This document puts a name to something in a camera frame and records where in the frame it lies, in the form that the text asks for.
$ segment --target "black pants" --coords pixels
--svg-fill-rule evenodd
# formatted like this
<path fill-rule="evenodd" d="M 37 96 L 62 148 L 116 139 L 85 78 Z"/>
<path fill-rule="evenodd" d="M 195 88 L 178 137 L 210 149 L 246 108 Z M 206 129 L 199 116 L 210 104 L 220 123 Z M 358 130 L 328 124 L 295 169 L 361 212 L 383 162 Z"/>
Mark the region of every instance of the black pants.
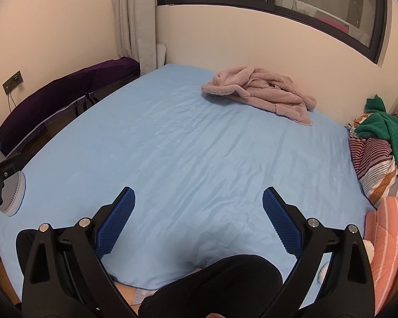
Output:
<path fill-rule="evenodd" d="M 35 233 L 25 230 L 16 239 L 23 273 Z M 281 286 L 281 274 L 269 261 L 254 255 L 232 256 L 159 289 L 144 299 L 139 317 L 205 318 L 218 313 L 226 318 L 257 318 Z"/>

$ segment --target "bed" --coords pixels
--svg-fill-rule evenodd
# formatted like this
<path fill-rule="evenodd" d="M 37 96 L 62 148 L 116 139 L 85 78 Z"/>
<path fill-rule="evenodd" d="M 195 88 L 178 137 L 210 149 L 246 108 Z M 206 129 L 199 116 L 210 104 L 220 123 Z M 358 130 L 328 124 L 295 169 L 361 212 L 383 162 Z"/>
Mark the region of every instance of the bed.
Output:
<path fill-rule="evenodd" d="M 19 297 L 18 232 L 44 222 L 72 226 L 124 186 L 134 189 L 136 207 L 102 262 L 139 288 L 160 288 L 234 254 L 265 257 L 285 280 L 296 259 L 262 208 L 269 186 L 305 217 L 334 228 L 353 223 L 363 235 L 373 208 L 352 166 L 348 131 L 318 111 L 310 127 L 204 96 L 200 86 L 212 76 L 166 65 L 100 101 L 34 156 L 23 170 L 21 208 L 12 217 L 0 212 L 0 254 Z M 314 281 L 304 305 L 318 291 Z"/>

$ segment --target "wall socket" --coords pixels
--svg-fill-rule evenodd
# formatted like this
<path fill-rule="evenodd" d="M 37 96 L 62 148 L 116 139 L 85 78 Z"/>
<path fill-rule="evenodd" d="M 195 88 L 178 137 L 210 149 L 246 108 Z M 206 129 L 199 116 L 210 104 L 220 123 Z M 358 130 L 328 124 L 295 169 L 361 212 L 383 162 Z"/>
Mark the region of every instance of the wall socket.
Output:
<path fill-rule="evenodd" d="M 5 89 L 6 95 L 9 95 L 22 82 L 24 82 L 24 80 L 22 79 L 21 71 L 18 71 L 16 74 L 12 75 L 3 84 L 3 88 Z"/>

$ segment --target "wall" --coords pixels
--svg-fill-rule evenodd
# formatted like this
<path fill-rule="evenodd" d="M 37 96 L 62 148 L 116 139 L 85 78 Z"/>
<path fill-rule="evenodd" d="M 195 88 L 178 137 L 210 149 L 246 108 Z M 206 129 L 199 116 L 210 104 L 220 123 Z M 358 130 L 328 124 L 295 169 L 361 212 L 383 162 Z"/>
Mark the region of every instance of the wall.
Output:
<path fill-rule="evenodd" d="M 228 6 L 157 7 L 157 41 L 167 63 L 222 70 L 254 65 L 289 75 L 317 109 L 344 125 L 379 94 L 387 109 L 398 96 L 398 1 L 378 66 L 346 44 L 312 27 L 256 10 Z"/>
<path fill-rule="evenodd" d="M 18 70 L 24 83 L 12 93 L 16 104 L 54 79 L 117 57 L 111 0 L 0 0 L 0 124 L 9 114 L 2 85 Z"/>

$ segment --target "pink fleece blanket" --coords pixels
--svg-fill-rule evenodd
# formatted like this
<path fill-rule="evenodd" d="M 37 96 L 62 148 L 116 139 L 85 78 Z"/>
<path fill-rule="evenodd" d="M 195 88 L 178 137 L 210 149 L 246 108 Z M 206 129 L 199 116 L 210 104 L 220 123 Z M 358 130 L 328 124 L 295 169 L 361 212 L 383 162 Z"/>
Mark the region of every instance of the pink fleece blanket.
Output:
<path fill-rule="evenodd" d="M 315 108 L 312 96 L 299 93 L 291 78 L 259 67 L 234 67 L 214 75 L 202 86 L 203 93 L 229 99 L 285 116 L 303 125 L 312 125 L 308 111 Z"/>

